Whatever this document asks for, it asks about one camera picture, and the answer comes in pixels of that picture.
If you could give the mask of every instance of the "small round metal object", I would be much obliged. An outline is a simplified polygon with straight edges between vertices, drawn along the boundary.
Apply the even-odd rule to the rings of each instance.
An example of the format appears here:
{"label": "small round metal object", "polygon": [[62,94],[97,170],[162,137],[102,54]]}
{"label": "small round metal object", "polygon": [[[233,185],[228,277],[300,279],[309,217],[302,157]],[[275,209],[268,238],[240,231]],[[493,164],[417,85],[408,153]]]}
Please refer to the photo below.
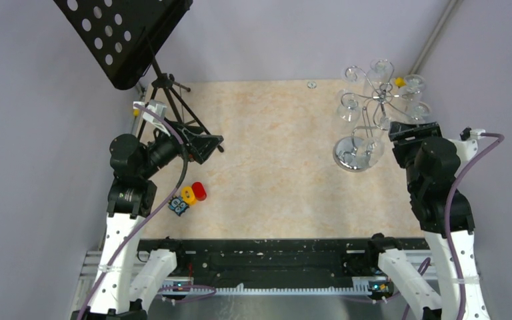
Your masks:
{"label": "small round metal object", "polygon": [[355,152],[363,141],[359,137],[345,137],[335,144],[333,158],[339,167],[350,172],[361,172],[368,169],[356,161]]}

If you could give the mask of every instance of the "table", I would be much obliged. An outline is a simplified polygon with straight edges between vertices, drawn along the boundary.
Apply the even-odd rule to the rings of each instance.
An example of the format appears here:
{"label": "table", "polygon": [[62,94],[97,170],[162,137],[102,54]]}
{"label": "table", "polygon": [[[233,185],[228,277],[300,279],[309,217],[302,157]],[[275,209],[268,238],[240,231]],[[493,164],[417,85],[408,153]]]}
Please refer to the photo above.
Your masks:
{"label": "table", "polygon": [[[207,199],[181,217],[163,208],[142,237],[422,236],[405,170],[387,136],[376,166],[361,173],[342,170],[332,152],[343,135],[332,121],[336,92],[348,84],[313,82],[314,89],[308,80],[186,83],[192,92],[183,91],[184,100],[211,133],[224,136],[225,152],[215,151],[203,165],[190,163],[184,185],[202,182]],[[157,99],[166,101],[162,91]],[[187,112],[185,118],[191,120]],[[152,129],[146,126],[142,142],[153,140]],[[176,159],[152,178],[158,186],[154,207],[174,188],[181,165]]]}

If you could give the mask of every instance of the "hole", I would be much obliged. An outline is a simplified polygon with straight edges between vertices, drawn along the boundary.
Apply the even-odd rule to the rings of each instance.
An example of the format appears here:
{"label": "hole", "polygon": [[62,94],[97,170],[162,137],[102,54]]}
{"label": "hole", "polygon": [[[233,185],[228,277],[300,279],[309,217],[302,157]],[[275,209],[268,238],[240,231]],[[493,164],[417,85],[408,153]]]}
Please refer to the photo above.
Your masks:
{"label": "hole", "polygon": [[81,26],[83,27],[83,30],[89,31],[91,30],[91,21],[84,19],[81,21]]}
{"label": "hole", "polygon": [[99,7],[95,7],[93,8],[93,15],[99,19],[103,16],[103,13],[101,12]]}
{"label": "hole", "polygon": [[113,35],[113,28],[111,28],[111,26],[110,26],[110,25],[108,25],[108,26],[106,26],[106,27],[105,27],[105,34],[106,34],[108,37],[110,37],[110,36],[112,36],[112,35]]}
{"label": "hole", "polygon": [[95,38],[95,47],[98,49],[103,47],[103,40],[101,38]]}
{"label": "hole", "polygon": [[76,0],[67,0],[67,7],[72,11],[77,10],[77,1]]}

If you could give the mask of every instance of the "wall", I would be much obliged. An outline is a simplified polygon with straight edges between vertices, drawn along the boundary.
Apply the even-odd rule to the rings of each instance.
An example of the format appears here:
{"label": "wall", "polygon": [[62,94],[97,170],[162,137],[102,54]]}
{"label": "wall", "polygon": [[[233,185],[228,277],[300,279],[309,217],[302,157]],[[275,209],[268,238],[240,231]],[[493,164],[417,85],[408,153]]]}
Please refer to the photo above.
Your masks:
{"label": "wall", "polygon": [[[406,73],[446,0],[196,0],[158,52],[178,81],[333,79],[372,59]],[[154,80],[149,72],[144,84]]]}
{"label": "wall", "polygon": [[52,1],[0,0],[0,319],[65,319],[105,227],[112,88]]}
{"label": "wall", "polygon": [[476,222],[476,259],[494,319],[512,319],[512,1],[464,1],[421,72],[444,134],[504,133],[461,184]]}

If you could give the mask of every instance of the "purple cable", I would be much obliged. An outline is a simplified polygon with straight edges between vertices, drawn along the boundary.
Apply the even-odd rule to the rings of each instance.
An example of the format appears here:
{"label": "purple cable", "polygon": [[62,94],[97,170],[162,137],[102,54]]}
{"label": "purple cable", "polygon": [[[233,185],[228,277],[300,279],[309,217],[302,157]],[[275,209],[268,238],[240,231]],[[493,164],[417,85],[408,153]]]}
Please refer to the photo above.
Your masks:
{"label": "purple cable", "polygon": [[174,302],[176,302],[176,303],[190,303],[190,302],[199,301],[201,299],[205,299],[208,297],[212,297],[217,294],[217,289],[214,287],[210,287],[208,285],[181,285],[181,286],[180,285],[172,285],[172,286],[164,287],[164,288],[160,289],[160,291],[158,291],[158,293],[161,293],[163,291],[168,291],[168,290],[175,290],[175,289],[206,289],[206,290],[213,291],[206,295],[200,295],[198,297],[191,298],[191,299],[174,300]]}
{"label": "purple cable", "polygon": [[[468,161],[466,167],[462,168],[456,180],[454,180],[449,195],[447,197],[447,203],[445,206],[445,234],[447,236],[447,243],[450,247],[452,259],[454,261],[454,268],[456,269],[456,274],[458,279],[463,279],[464,275],[462,274],[462,267],[460,266],[460,262],[458,260],[458,254],[456,254],[456,249],[454,247],[454,242],[452,240],[451,234],[451,226],[450,226],[450,210],[452,205],[452,199],[454,197],[454,193],[458,189],[458,185],[460,181],[464,178],[466,173],[476,164],[476,162],[480,161],[486,154],[492,151],[494,148],[498,146],[498,144],[502,143],[505,137],[500,133],[482,133],[482,137],[495,137],[497,138],[492,144],[487,146],[482,152],[476,155],[472,160]],[[456,320],[462,320],[464,317],[464,313],[466,312],[466,288],[463,283],[459,283],[460,286],[460,306],[458,307],[458,316]]]}
{"label": "purple cable", "polygon": [[[429,268],[431,264],[431,258],[426,258],[425,260],[423,260],[423,262],[421,262],[421,264],[419,265],[419,268],[417,269],[417,271],[423,275],[425,274],[425,272],[427,271],[427,269]],[[389,301],[392,301],[394,300],[395,298],[399,297],[401,295],[400,292],[392,295],[391,297],[389,298],[386,298],[385,302],[389,302]],[[355,299],[355,298],[348,298],[348,297],[342,297],[344,300],[347,300],[347,301],[352,301],[352,302],[358,302],[358,303],[368,303],[370,305],[375,305],[377,304],[378,302],[380,301],[383,301],[383,300],[371,300],[371,299],[368,299],[368,300],[364,300],[364,299]]]}
{"label": "purple cable", "polygon": [[[424,275],[425,272],[427,272],[427,269],[429,268],[431,264],[431,258],[426,258],[425,260],[423,260],[423,262],[421,263],[421,265],[419,266],[418,268],[418,272],[421,274],[421,275]],[[407,304],[405,306],[405,310],[403,311],[403,316],[401,317],[401,320],[406,320],[407,319],[407,314],[409,313],[409,309],[411,307],[409,306],[409,304]]]}
{"label": "purple cable", "polygon": [[[174,128],[172,128],[168,124],[168,122],[166,122],[166,120],[164,120],[164,118],[160,117],[156,113],[154,113],[154,112],[152,112],[152,111],[142,107],[141,105],[139,105],[137,103],[134,104],[134,107],[138,108],[142,112],[148,113],[149,115],[154,117],[154,119],[160,121],[160,123],[162,123],[169,130],[169,132],[176,138],[177,142],[179,142],[180,145],[183,144],[182,138],[177,134],[177,132],[174,130]],[[162,201],[162,203],[160,203],[160,205],[156,209],[154,209],[154,211],[152,211],[150,213],[150,215],[148,215],[148,217],[146,217],[146,219],[144,219],[142,222],[140,222],[136,226],[136,228],[134,228],[134,230],[132,230],[132,232],[130,232],[130,234],[123,240],[123,242],[121,242],[121,244],[119,245],[117,250],[115,250],[115,252],[113,253],[113,256],[109,259],[109,262],[107,262],[107,266],[108,267],[113,265],[113,263],[115,262],[116,258],[119,256],[119,254],[121,253],[123,248],[128,244],[128,242],[132,239],[132,237],[134,237],[138,233],[138,231],[140,231],[140,229],[142,229],[142,227],[144,227],[146,225],[146,223],[148,223],[148,221],[150,221],[152,218],[154,218],[154,216],[163,208],[163,206],[166,203],[168,203],[170,198],[177,192],[178,188],[179,188],[178,185],[175,186],[175,188],[172,190],[172,192],[170,192],[170,194],[166,197],[166,199],[164,199]],[[82,320],[83,319],[83,315],[85,314],[85,310],[87,308],[87,305],[91,301],[91,298],[93,297],[95,292],[98,290],[99,286],[101,285],[101,282],[103,282],[103,280],[104,280],[106,275],[107,275],[107,273],[102,271],[100,276],[99,276],[99,278],[97,278],[95,284],[92,286],[91,290],[89,291],[89,293],[85,297],[85,300],[83,301],[83,305],[81,306],[81,309],[79,310],[79,313],[77,314],[77,320]]]}

